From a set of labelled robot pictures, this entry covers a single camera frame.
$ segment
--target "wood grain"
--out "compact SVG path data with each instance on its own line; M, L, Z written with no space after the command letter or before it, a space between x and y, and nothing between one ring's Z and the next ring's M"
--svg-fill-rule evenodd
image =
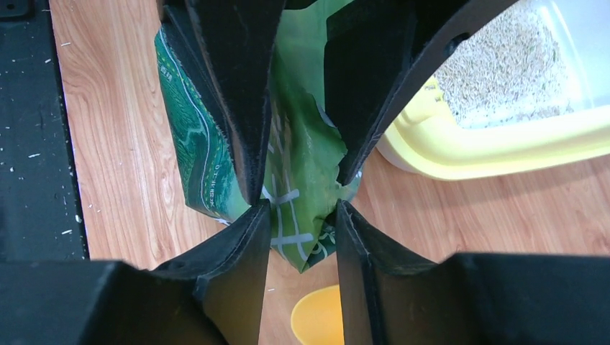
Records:
M221 229L184 206L153 46L155 1L52 0L91 257L152 268ZM455 251L610 252L610 157L456 183L404 173L377 152L355 206L394 239ZM305 294L336 284L331 257L300 275L271 253L261 344L297 344Z

